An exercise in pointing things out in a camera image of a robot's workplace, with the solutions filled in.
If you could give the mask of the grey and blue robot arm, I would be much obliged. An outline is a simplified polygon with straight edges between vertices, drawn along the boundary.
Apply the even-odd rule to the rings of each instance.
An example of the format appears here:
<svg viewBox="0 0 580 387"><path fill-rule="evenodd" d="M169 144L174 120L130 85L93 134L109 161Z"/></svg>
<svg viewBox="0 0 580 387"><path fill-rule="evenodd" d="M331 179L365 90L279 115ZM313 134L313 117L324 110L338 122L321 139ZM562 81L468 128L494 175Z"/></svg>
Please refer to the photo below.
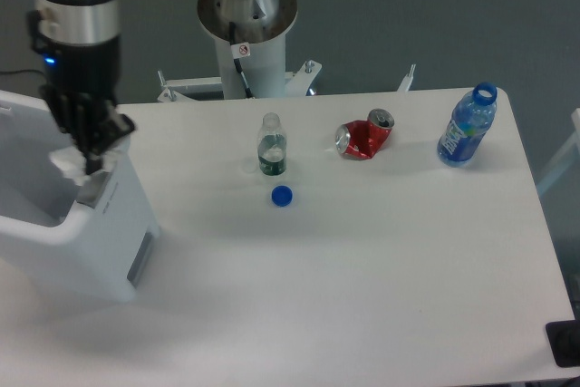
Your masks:
<svg viewBox="0 0 580 387"><path fill-rule="evenodd" d="M82 173L136 129L120 104L154 101L155 70L209 60L226 100L285 95L282 0L34 0L25 22L40 57L39 89Z"/></svg>

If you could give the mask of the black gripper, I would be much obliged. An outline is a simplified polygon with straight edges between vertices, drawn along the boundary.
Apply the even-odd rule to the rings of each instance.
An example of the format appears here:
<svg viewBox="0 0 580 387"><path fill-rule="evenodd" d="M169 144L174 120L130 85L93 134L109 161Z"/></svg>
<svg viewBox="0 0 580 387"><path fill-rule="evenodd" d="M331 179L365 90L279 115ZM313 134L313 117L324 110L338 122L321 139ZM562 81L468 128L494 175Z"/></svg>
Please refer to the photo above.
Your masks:
<svg viewBox="0 0 580 387"><path fill-rule="evenodd" d="M65 44L41 33L41 13L26 14L31 48L44 59L41 95L59 129L83 157L85 173L103 168L104 154L136 130L116 112L115 87L121 76L121 38L98 44Z"/></svg>

